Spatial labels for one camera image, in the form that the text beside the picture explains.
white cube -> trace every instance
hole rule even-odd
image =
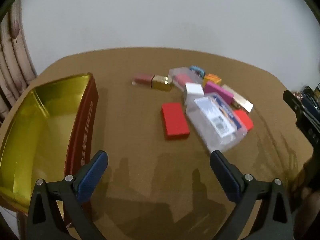
[[[201,84],[186,83],[184,88],[184,104],[187,106],[190,101],[204,96],[204,91]]]

metal screw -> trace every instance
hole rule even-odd
[[[246,180],[248,180],[248,181],[253,180],[253,177],[252,177],[251,174],[246,174],[246,175],[244,176],[244,178],[245,178]]]
[[[73,180],[73,176],[72,175],[68,175],[65,177],[66,181],[72,181]]]
[[[277,185],[281,185],[281,180],[279,180],[279,179],[275,179],[275,183],[277,184]]]
[[[36,183],[38,186],[40,186],[43,183],[43,179],[38,179]]]

purple box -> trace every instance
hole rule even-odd
[[[232,103],[233,100],[233,94],[230,93],[229,91],[223,89],[222,87],[220,87],[219,85],[213,83],[212,81],[208,81],[204,87],[204,93],[208,94],[208,93],[214,93],[216,92],[219,96],[222,97],[222,99],[228,104],[230,105]]]

pile of small items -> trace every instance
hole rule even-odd
[[[183,91],[186,115],[211,152],[230,149],[253,128],[247,115],[253,105],[229,86],[220,86],[221,78],[205,74],[197,66],[170,69],[168,77],[138,74],[132,79],[132,84],[164,91],[170,91],[175,85]],[[167,139],[189,136],[180,103],[163,104],[162,114]]]

beige curtain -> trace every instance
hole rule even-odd
[[[16,0],[0,23],[0,119],[36,77],[28,57],[21,22],[21,0]]]

